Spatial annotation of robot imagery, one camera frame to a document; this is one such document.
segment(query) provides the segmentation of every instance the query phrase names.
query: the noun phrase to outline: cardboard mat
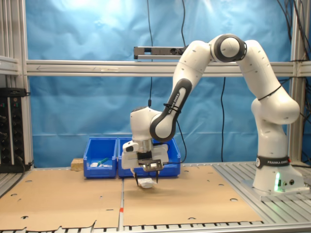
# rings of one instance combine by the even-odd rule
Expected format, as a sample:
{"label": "cardboard mat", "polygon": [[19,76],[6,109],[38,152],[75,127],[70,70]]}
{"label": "cardboard mat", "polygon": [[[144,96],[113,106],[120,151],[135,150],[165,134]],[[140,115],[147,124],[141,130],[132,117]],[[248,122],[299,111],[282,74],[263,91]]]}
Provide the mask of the cardboard mat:
{"label": "cardboard mat", "polygon": [[36,170],[0,199],[0,231],[118,227],[121,179],[86,180],[83,171]]}
{"label": "cardboard mat", "polygon": [[182,167],[150,189],[124,181],[124,226],[241,221],[261,218],[211,166]]}

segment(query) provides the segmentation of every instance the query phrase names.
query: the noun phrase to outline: blue plastic bin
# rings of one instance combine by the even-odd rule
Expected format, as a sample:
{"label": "blue plastic bin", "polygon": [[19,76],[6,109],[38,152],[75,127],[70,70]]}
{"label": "blue plastic bin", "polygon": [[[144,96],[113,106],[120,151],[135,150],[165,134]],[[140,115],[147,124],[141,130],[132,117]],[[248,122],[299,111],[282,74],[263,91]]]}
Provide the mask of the blue plastic bin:
{"label": "blue plastic bin", "polygon": [[[83,170],[86,178],[114,178],[117,175],[117,142],[115,138],[91,137],[83,156]],[[90,167],[92,163],[108,158],[104,165],[109,167]]]}
{"label": "blue plastic bin", "polygon": [[[131,141],[130,137],[119,137],[118,139],[118,175],[119,177],[132,177],[133,174],[130,169],[122,168],[122,146],[124,143]],[[168,142],[170,149],[168,150],[169,162],[178,163],[180,162],[180,151],[177,147],[175,139],[172,139]],[[145,172],[141,167],[135,168],[134,171],[137,173],[139,177],[155,177],[156,172]],[[168,177],[168,176],[178,176],[180,174],[180,164],[166,164],[162,171],[160,171],[159,176]]]}

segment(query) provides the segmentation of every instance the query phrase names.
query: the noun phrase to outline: small wooden block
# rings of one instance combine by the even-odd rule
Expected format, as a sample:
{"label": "small wooden block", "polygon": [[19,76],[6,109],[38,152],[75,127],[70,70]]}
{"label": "small wooden block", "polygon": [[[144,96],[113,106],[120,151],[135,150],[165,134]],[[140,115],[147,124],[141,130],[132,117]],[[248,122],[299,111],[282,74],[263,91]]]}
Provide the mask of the small wooden block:
{"label": "small wooden block", "polygon": [[73,159],[71,162],[72,171],[81,171],[83,170],[83,159]]}

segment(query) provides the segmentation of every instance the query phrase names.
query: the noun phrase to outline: metal table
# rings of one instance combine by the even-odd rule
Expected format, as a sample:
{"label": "metal table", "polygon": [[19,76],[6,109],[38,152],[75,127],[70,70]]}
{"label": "metal table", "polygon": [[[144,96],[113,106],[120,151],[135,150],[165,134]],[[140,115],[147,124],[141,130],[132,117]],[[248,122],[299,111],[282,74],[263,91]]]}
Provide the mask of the metal table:
{"label": "metal table", "polygon": [[[242,180],[252,180],[255,176],[256,166],[253,162],[234,163],[206,163],[184,164],[183,166],[207,166],[215,168],[243,197],[243,199],[261,216],[259,222],[230,222],[206,224],[179,224],[154,226],[123,226],[123,213],[120,213],[118,228],[94,229],[93,226],[82,229],[58,229],[49,233],[102,233],[102,232],[311,232],[311,193],[287,195],[283,197],[269,197],[263,201],[254,198],[247,189],[241,185]],[[311,169],[296,167],[309,182]],[[21,174],[0,174],[0,195],[5,192]],[[121,207],[123,207],[123,188]],[[25,233],[27,229],[15,233]],[[0,231],[0,233],[14,233],[13,231]]]}

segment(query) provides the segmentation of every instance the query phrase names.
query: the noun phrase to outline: blue curtain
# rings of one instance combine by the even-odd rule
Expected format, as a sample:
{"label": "blue curtain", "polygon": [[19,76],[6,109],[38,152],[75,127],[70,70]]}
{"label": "blue curtain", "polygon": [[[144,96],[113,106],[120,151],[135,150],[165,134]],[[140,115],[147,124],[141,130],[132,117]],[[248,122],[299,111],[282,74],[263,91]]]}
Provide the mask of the blue curtain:
{"label": "blue curtain", "polygon": [[[154,46],[183,46],[181,0],[150,0]],[[185,0],[184,35],[210,41],[223,33],[260,42],[270,61],[289,61],[285,17],[271,0]],[[150,46],[146,0],[26,0],[29,59],[133,61],[134,46]],[[129,115],[148,103],[149,77],[30,77],[35,166],[69,166],[88,138],[130,136]],[[202,78],[179,122],[186,162],[219,162],[223,78]],[[163,109],[171,77],[154,77],[152,108]],[[255,97],[243,78],[226,80],[224,160],[254,161]],[[184,155],[180,134],[175,135]]]}

